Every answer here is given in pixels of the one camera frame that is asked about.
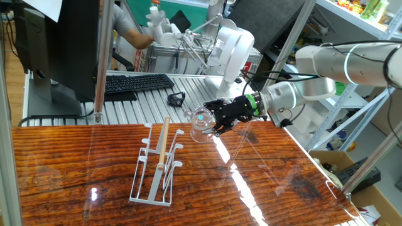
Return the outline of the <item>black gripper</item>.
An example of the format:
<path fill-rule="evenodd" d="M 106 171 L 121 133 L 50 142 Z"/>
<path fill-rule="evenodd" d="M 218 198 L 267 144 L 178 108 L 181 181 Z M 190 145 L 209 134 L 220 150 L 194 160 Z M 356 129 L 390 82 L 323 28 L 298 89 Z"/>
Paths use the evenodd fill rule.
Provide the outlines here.
<path fill-rule="evenodd" d="M 236 97 L 232 102 L 224 99 L 205 102 L 204 107 L 212 114 L 223 113 L 231 115 L 231 118 L 216 118 L 211 133 L 217 137 L 233 130 L 238 121 L 249 122 L 254 118 L 250 101 L 245 95 Z"/>

